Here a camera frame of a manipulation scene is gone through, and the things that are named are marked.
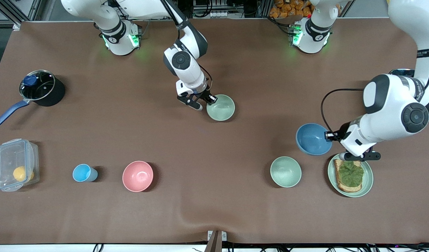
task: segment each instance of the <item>green bowl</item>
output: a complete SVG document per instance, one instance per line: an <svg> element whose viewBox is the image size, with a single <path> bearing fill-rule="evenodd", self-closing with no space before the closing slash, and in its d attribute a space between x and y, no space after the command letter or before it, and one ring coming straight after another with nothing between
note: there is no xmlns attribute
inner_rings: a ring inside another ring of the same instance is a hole
<svg viewBox="0 0 429 252"><path fill-rule="evenodd" d="M207 113L213 120L225 121L230 119L235 113L235 103L225 94L217 95L217 101L212 105L207 105Z"/></svg>
<svg viewBox="0 0 429 252"><path fill-rule="evenodd" d="M301 167L295 159L280 156L270 166L270 176L280 187L291 188L301 179Z"/></svg>
<svg viewBox="0 0 429 252"><path fill-rule="evenodd" d="M373 186L373 172L371 171L371 168L369 164L365 162L361 162L361 166L363 168L363 178L362 178L362 189L357 192L345 192L339 189L337 186L337 180L336 180L336 168L334 167L334 159L339 159L339 154L334 156L331 161L329 161L328 165L328 177L329 181L333 185L333 187L339 192L342 193L345 196L351 197L351 198L358 198L366 195L371 187Z"/></svg>

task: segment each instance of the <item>pink bowl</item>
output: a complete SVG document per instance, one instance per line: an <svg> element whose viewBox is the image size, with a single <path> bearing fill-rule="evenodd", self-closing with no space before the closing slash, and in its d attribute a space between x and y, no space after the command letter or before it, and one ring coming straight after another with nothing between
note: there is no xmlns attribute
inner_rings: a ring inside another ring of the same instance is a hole
<svg viewBox="0 0 429 252"><path fill-rule="evenodd" d="M129 190L137 193L146 190L152 183L154 174L151 166L143 161L130 163L123 172L123 184Z"/></svg>

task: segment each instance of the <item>toast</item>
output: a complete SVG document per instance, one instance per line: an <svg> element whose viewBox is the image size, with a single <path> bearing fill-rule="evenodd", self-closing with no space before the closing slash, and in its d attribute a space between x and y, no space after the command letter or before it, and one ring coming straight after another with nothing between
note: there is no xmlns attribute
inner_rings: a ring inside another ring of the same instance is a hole
<svg viewBox="0 0 429 252"><path fill-rule="evenodd" d="M360 191L362 189L362 183L360 183L360 185L358 185L355 188L351 188L351 187L347 187L346 185L342 184L342 182L340 181L339 178L339 168L340 166L342 166L343 161L340 159L335 159L334 160L334 167L336 169L336 181L337 181L337 186L339 187L340 190L346 192L346 193L356 193L358 191ZM360 161L354 161L355 166L359 166L361 167Z"/></svg>

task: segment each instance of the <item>saucepan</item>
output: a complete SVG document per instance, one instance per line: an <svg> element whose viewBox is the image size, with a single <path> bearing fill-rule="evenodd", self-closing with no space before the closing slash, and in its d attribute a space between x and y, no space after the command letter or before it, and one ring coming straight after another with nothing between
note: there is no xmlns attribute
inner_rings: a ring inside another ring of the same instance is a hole
<svg viewBox="0 0 429 252"><path fill-rule="evenodd" d="M36 70L27 74L19 86L23 100L12 105L0 116L0 125L16 110L32 101L43 107L56 105L65 95L65 86L51 72Z"/></svg>

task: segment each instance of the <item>pot handle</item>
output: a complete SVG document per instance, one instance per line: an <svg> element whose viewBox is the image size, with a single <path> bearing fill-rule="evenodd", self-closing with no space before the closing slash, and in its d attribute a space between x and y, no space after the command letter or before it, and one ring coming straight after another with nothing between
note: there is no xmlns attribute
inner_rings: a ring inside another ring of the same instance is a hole
<svg viewBox="0 0 429 252"><path fill-rule="evenodd" d="M29 103L31 101L28 99L23 99L20 102L17 102L16 104L12 105L10 108L8 108L8 110L6 110L6 112L4 112L1 116L0 116L0 125L6 121L6 119L8 119L8 117L10 115L12 115L16 110L18 110L21 107L25 107L28 106Z"/></svg>

